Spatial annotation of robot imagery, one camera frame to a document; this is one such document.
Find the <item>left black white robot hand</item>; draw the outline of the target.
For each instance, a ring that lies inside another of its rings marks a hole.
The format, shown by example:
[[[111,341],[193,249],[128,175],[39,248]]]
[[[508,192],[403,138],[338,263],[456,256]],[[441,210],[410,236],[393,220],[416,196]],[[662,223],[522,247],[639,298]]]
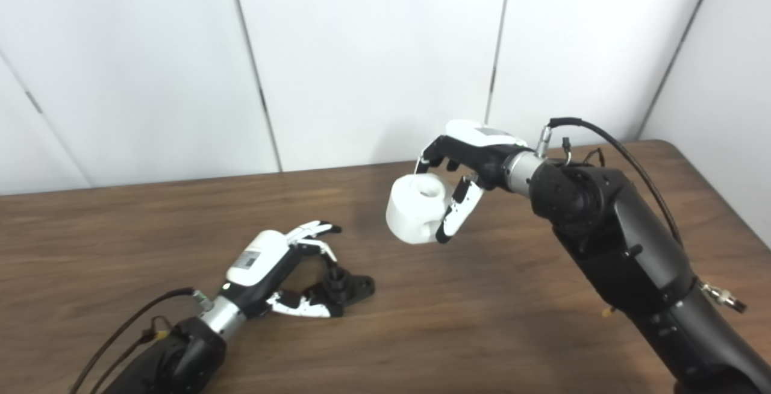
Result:
[[[304,257],[320,256],[327,267],[338,267],[336,255],[320,236],[341,231],[340,226],[314,220],[287,234],[277,230],[259,233],[229,267],[218,295],[233,303],[247,320],[272,311],[297,317],[341,317],[343,306],[323,298],[320,292],[308,288],[295,293],[280,288]]]

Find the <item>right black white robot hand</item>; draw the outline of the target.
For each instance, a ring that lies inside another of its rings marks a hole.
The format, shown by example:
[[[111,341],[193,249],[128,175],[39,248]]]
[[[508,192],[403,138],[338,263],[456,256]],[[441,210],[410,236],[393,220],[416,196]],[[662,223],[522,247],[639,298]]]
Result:
[[[450,120],[445,133],[422,150],[414,169],[414,174],[427,174],[445,161],[450,172],[460,166],[471,170],[471,174],[463,175],[455,186],[435,232],[436,240],[439,243],[449,242],[486,191],[501,188],[510,192],[508,177],[515,158],[532,152],[534,150],[526,142],[506,131],[473,120]]]

